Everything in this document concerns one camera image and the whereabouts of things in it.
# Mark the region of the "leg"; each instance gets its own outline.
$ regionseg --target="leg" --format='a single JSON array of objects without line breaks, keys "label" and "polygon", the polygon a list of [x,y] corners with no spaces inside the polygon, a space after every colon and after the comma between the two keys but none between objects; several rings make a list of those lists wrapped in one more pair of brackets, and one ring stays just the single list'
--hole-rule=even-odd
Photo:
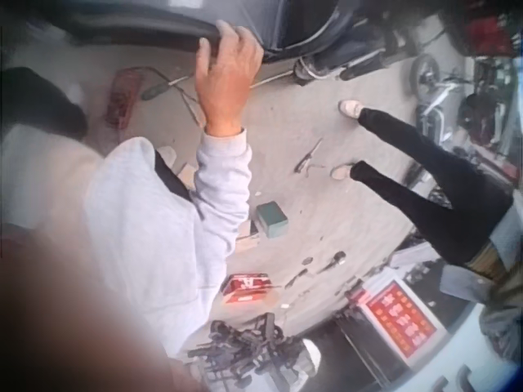
[{"label": "leg", "polygon": [[16,123],[81,140],[87,134],[83,111],[48,80],[28,68],[2,72],[2,137]]},{"label": "leg", "polygon": [[184,198],[185,200],[192,202],[189,196],[189,190],[183,182],[177,177],[176,174],[165,164],[162,156],[158,151],[155,151],[156,159],[154,161],[154,170],[160,180],[168,187],[168,189],[175,195]]},{"label": "leg", "polygon": [[462,265],[470,261],[488,239],[488,234],[474,234],[475,222],[468,216],[422,198],[366,162],[354,165],[351,178],[400,209],[450,264]]},{"label": "leg", "polygon": [[425,167],[454,209],[479,212],[490,222],[489,225],[495,225],[511,206],[512,196],[505,194],[468,161],[443,150],[415,127],[387,113],[366,108],[361,110],[358,121],[374,135]]}]

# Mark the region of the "concrete ground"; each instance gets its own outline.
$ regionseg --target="concrete ground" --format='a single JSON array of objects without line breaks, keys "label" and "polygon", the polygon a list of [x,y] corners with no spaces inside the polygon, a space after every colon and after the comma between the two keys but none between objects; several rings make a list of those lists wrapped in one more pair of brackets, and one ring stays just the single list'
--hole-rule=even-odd
[{"label": "concrete ground", "polygon": [[[422,27],[422,40],[440,31],[436,18]],[[442,71],[463,67],[463,58],[449,45],[446,36],[427,49],[440,62]],[[175,90],[149,102],[138,102],[129,128],[114,135],[100,127],[110,83],[117,69],[152,65],[176,78],[191,72],[193,56],[186,53],[149,47],[70,47],[47,40],[31,42],[12,59],[13,65],[27,65],[67,89],[75,83],[87,95],[87,111],[92,127],[92,144],[108,152],[118,140],[144,136],[155,147],[171,145],[177,152],[175,172],[184,163],[195,165],[195,151],[202,130],[194,123]],[[364,159],[379,171],[401,180],[410,159],[382,143],[342,117],[337,111],[341,99],[355,98],[367,106],[413,122],[417,104],[409,91],[408,74],[412,60],[392,65],[350,82],[330,78],[306,87],[281,79],[253,91],[244,112],[244,126],[253,148],[253,181],[250,185],[251,210],[256,205],[276,201],[289,218],[288,233],[277,239],[262,238],[258,247],[233,255],[229,273],[268,273],[279,286],[265,302],[223,305],[217,298],[211,319],[241,324],[273,311],[286,334],[299,333],[327,318],[346,304],[346,282],[361,277],[379,265],[404,239],[412,224],[394,207],[361,184],[329,178],[332,167]],[[288,64],[266,66],[263,75],[276,74]],[[159,82],[148,75],[145,86]],[[192,82],[181,84],[192,91]],[[449,118],[455,118],[459,95],[445,102]],[[312,163],[309,177],[293,169],[319,138],[324,142]],[[346,253],[346,263],[336,269],[316,274],[338,252]],[[300,270],[302,261],[313,257],[309,274],[293,287],[283,286]],[[282,309],[281,305],[290,305]],[[205,329],[188,345],[205,338]]]}]

